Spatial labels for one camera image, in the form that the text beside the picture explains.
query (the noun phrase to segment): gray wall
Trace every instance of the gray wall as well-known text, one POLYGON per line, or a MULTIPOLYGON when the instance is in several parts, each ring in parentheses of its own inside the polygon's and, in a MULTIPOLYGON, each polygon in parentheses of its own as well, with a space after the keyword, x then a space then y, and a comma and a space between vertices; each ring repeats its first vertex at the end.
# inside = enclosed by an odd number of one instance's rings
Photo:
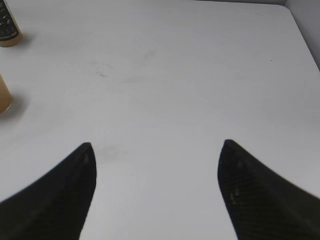
POLYGON ((285 5, 287 0, 210 0, 210 1, 285 5))
POLYGON ((315 62, 320 68, 320 0, 287 0, 315 62))

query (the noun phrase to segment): white surface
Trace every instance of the white surface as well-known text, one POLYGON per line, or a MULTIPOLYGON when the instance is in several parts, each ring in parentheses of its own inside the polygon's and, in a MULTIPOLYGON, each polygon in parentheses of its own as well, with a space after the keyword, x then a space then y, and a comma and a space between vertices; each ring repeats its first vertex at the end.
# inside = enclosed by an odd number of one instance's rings
POLYGON ((286 7, 291 10, 295 17, 304 39, 320 67, 320 1, 288 0, 286 7))
POLYGON ((1 200, 92 142, 81 239, 235 240, 223 142, 320 196, 320 74, 289 10, 189 0, 11 0, 1 200))

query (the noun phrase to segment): white table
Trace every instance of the white table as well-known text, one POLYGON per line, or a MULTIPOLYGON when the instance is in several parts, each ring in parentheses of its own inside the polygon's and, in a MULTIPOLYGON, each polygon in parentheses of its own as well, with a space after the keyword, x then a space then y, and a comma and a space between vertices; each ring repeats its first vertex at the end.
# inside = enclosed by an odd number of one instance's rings
POLYGON ((289 10, 191 0, 11 0, 0 200, 82 142, 82 240, 235 240, 217 164, 234 139, 320 196, 320 74, 289 10))

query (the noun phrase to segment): bottle label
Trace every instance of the bottle label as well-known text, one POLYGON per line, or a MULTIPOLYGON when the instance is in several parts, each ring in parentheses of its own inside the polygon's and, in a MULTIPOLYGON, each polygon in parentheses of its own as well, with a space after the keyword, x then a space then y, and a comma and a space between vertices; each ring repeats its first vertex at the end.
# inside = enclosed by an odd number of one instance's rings
POLYGON ((18 35, 18 29, 4 0, 0 0, 0 41, 11 40, 18 35))

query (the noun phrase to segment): bottle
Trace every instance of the bottle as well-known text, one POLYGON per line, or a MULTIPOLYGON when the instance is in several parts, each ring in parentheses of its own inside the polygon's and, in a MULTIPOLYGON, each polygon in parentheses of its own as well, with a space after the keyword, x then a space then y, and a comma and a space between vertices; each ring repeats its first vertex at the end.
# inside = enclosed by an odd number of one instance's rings
POLYGON ((13 102, 13 98, 0 75, 0 114, 7 110, 13 102))
POLYGON ((23 35, 6 0, 0 0, 0 47, 16 45, 22 37, 23 35))

